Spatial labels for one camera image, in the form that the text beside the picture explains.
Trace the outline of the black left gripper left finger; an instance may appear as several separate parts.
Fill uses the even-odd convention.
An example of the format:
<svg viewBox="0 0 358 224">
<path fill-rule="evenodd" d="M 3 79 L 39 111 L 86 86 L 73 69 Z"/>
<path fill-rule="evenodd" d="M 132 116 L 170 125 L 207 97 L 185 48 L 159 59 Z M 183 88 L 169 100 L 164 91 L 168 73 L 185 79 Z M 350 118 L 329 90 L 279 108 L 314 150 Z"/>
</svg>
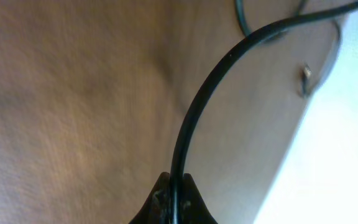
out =
<svg viewBox="0 0 358 224">
<path fill-rule="evenodd" d="M 169 180 L 170 174 L 162 172 L 145 203 L 129 224 L 166 224 L 169 223 Z"/>
</svg>

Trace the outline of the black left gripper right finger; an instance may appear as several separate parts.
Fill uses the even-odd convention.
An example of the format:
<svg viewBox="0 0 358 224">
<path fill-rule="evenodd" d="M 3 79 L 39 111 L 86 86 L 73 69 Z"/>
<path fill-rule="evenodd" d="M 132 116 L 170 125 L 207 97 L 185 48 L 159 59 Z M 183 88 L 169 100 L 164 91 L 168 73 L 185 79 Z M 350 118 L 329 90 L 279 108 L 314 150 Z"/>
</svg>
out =
<svg viewBox="0 0 358 224">
<path fill-rule="evenodd" d="M 183 224 L 217 224 L 189 173 L 183 176 L 181 220 Z"/>
</svg>

